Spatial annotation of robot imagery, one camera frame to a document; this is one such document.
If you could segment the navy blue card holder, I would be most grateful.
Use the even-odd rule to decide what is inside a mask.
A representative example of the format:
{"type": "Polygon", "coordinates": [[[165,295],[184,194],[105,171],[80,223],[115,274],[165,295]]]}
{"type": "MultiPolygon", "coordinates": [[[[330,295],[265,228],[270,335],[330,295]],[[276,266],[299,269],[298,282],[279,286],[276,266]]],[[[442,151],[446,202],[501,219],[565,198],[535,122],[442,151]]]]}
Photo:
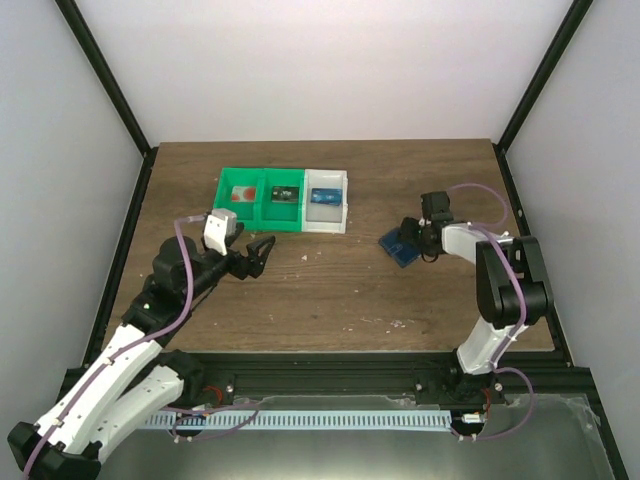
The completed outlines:
{"type": "Polygon", "coordinates": [[[420,252],[415,246],[401,239],[399,227],[381,236],[378,244],[400,268],[406,268],[420,257],[420,252]]]}

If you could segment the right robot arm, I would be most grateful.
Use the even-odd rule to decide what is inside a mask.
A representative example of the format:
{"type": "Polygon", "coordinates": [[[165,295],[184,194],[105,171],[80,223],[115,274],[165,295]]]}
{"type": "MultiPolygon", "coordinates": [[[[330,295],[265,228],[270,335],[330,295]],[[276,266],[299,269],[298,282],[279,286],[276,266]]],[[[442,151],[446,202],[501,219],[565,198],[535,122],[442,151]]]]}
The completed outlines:
{"type": "Polygon", "coordinates": [[[455,219],[444,191],[421,196],[421,217],[404,218],[399,239],[430,263],[450,255],[475,267],[479,319],[456,350],[466,375],[496,371],[519,335],[552,310],[554,298],[538,240],[497,234],[455,219]]]}

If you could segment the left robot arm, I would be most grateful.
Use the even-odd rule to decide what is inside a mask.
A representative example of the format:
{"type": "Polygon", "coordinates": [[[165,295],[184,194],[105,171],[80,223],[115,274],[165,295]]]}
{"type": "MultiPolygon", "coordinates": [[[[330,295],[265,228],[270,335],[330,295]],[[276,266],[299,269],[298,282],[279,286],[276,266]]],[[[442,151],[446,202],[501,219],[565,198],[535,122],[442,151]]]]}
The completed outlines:
{"type": "Polygon", "coordinates": [[[259,277],[274,236],[241,253],[198,251],[194,240],[165,240],[152,273],[111,340],[80,379],[35,423],[18,423],[7,441],[27,479],[95,479],[106,460],[146,420],[174,402],[188,403],[203,384],[189,354],[164,349],[192,316],[192,301],[221,279],[259,277]]]}

